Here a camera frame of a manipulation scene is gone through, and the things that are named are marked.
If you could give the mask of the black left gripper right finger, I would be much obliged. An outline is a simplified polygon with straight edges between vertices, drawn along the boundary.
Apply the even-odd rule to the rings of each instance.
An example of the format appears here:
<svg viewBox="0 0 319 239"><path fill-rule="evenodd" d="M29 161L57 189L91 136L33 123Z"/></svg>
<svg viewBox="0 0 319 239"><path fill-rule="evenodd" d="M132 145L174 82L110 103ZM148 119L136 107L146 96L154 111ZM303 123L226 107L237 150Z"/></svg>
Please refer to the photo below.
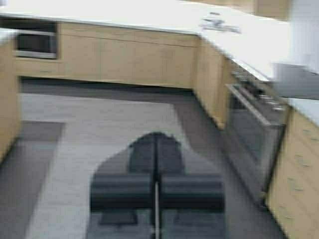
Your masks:
<svg viewBox="0 0 319 239"><path fill-rule="evenodd" d="M173 136L156 133L159 221L211 225L224 220L224 184L214 165Z"/></svg>

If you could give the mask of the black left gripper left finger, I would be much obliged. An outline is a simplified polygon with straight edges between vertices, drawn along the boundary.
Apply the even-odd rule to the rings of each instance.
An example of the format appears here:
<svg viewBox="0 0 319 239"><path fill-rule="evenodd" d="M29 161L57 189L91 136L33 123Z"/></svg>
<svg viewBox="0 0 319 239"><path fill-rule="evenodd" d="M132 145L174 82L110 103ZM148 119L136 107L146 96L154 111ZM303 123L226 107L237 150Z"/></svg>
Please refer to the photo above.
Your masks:
<svg viewBox="0 0 319 239"><path fill-rule="evenodd" d="M90 184L90 214L100 225L155 225L156 133L101 163Z"/></svg>

